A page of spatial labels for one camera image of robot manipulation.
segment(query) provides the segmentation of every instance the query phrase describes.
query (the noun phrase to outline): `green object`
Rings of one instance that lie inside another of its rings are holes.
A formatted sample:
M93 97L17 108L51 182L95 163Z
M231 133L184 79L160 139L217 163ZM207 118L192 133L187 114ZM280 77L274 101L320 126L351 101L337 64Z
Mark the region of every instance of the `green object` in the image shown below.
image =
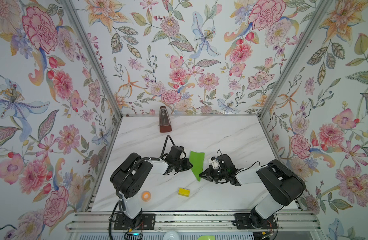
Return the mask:
M215 236L205 235L205 236L199 237L197 240L215 240Z
M204 157L205 157L204 152L193 152L193 151L190 152L189 162L191 162L193 165L193 168L191 169L198 181L200 181L201 179L198 175L203 172Z

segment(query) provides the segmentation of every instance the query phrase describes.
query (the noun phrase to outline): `marble surface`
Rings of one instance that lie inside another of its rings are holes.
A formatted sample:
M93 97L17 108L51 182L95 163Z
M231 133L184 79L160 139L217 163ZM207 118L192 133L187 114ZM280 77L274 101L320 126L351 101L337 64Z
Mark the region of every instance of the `marble surface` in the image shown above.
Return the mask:
M172 132L160 133L159 117L124 117L105 169L92 208L94 212L112 211L118 201L110 182L113 171L131 154L142 157L160 156L164 141L170 135L187 156L190 151L205 152L203 170L218 149L228 154L236 168L248 167L255 161L266 164L273 152L256 116L177 116L171 117ZM168 140L166 153L171 149ZM190 196L177 194L179 188L190 190ZM148 190L151 200L144 202L141 193ZM263 184L215 184L197 181L191 170L174 176L150 174L138 192L143 211L180 210L246 210L252 209L268 191ZM297 208L293 202L285 208Z

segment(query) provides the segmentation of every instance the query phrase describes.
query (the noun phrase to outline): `wall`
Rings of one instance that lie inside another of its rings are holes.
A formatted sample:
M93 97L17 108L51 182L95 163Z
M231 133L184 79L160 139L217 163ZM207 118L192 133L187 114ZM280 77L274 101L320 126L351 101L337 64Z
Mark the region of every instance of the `wall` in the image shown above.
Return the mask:
M316 0L73 1L119 107L258 113Z
M0 0L0 239L64 239L90 199L117 119L85 56L57 1Z
M328 239L368 239L368 1L336 0L264 123Z

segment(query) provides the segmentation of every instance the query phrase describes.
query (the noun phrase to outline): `orange lily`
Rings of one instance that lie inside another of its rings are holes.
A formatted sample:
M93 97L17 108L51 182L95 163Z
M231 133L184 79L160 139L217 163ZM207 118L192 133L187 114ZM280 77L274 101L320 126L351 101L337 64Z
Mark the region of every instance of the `orange lily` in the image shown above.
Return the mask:
M134 87L137 87L137 88L141 88L141 89L146 89L146 88L142 88L142 87L139 87L139 86L137 86L135 83L137 83L137 82L139 82L139 81L134 81L134 82L131 82L131 77L129 76L129 72L128 72L128 70L127 69L125 69L126 71L127 71L127 75L128 75L128 82L126 83L126 84L123 84L123 85L121 85L120 87L119 87L119 90L117 91L117 93L116 94L118 94L119 93L119 91L120 91L120 89L121 88L128 88L129 87L129 89L131 90L131 93L129 94L129 96L128 96L128 98L132 95L132 86L134 86Z
M292 102L294 102L296 104L297 104L297 102L295 100L293 100L292 97L294 96L294 94L296 94L296 92L298 91L298 89L300 88L300 86L301 86L301 83L300 83L299 87L296 89L296 91L294 91L294 93L292 93L290 96L288 96L286 94L279 95L278 98L282 96L282 100L285 100L285 101L283 103L280 103L280 105L281 104L283 104L283 105L281 107L278 107L278 108L283 108L283 107L286 106L286 104L289 103L289 106L291 107L291 112L292 112L292 114L294 116L293 109L292 109Z

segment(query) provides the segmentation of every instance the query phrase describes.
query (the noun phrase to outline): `yellow block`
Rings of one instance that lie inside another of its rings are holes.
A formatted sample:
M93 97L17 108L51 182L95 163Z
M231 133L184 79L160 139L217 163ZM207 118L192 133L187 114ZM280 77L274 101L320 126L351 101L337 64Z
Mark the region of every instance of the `yellow block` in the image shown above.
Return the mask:
M179 192L178 192L179 195L182 195L182 196L185 196L185 197L189 197L189 193L190 193L189 190L183 189L183 188L180 188Z

